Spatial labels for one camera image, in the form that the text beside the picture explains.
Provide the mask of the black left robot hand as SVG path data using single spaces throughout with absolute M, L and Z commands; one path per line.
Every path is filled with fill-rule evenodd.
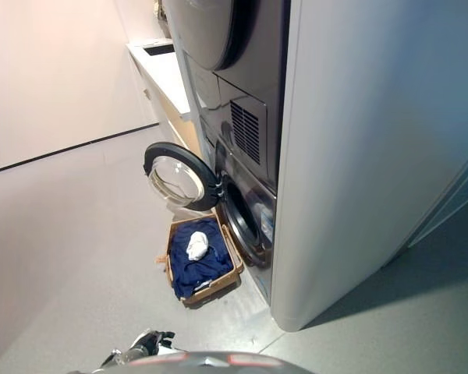
M 152 330 L 148 333 L 145 347 L 149 355 L 157 355 L 160 347 L 171 348 L 172 339 L 175 337 L 172 331 L 156 331 Z

